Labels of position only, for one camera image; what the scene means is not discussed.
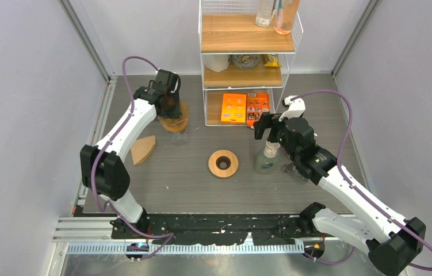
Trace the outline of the brown paper filter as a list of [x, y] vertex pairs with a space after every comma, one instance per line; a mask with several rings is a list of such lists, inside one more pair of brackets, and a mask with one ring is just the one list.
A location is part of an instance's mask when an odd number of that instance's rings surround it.
[[156, 146], [154, 135], [136, 140], [131, 146], [131, 156], [134, 165], [143, 163], [153, 152]]
[[182, 117], [182, 118], [189, 119], [190, 110], [188, 104], [184, 100], [180, 101], [180, 110], [181, 110], [181, 115], [179, 116], [179, 118]]

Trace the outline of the wooden ring holder front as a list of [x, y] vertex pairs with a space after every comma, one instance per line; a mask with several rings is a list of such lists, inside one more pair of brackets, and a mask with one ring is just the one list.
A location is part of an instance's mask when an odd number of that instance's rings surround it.
[[189, 119], [188, 118], [162, 118], [158, 117], [160, 123], [164, 127], [165, 130], [167, 130], [170, 133], [184, 133], [186, 126], [188, 124]]

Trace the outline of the wooden ring holder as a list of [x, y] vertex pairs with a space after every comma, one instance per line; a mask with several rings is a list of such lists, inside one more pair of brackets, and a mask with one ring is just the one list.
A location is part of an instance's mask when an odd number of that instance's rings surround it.
[[218, 178], [229, 178], [239, 168], [239, 160], [236, 155], [226, 149], [215, 151], [208, 160], [210, 172]]
[[184, 133], [186, 126], [188, 124], [189, 119], [188, 118], [162, 118], [158, 117], [160, 123], [164, 127], [165, 130], [167, 130], [170, 133]]

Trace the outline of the dark transparent dripper cone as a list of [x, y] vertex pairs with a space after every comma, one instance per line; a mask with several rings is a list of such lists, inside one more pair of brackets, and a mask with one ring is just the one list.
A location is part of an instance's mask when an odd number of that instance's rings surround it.
[[284, 164], [281, 170], [283, 173], [289, 174], [293, 177], [300, 177], [300, 173], [298, 172], [297, 168], [294, 166], [293, 163]]

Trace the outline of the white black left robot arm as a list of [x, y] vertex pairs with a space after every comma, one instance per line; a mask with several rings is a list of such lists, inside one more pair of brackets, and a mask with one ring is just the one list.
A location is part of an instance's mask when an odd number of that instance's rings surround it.
[[127, 220], [126, 230], [135, 238], [147, 233], [148, 222], [144, 219], [146, 210], [129, 191], [131, 180], [124, 160], [132, 144], [156, 117], [181, 116], [180, 86], [178, 74], [158, 70], [148, 86], [130, 93], [127, 110], [109, 133], [95, 145], [84, 145], [79, 154], [82, 184]]

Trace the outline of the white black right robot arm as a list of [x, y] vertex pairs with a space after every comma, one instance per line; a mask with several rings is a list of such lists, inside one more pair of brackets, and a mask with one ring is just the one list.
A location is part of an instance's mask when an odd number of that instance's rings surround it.
[[405, 218], [366, 190], [330, 151], [317, 145], [306, 119], [264, 112], [254, 123], [255, 139], [260, 140], [266, 129], [270, 129], [267, 141], [285, 150], [292, 169], [328, 191], [358, 218], [354, 221], [314, 202], [300, 213], [304, 234], [326, 233], [349, 243], [367, 254], [385, 275], [399, 275], [422, 252], [417, 238], [425, 237], [424, 222]]

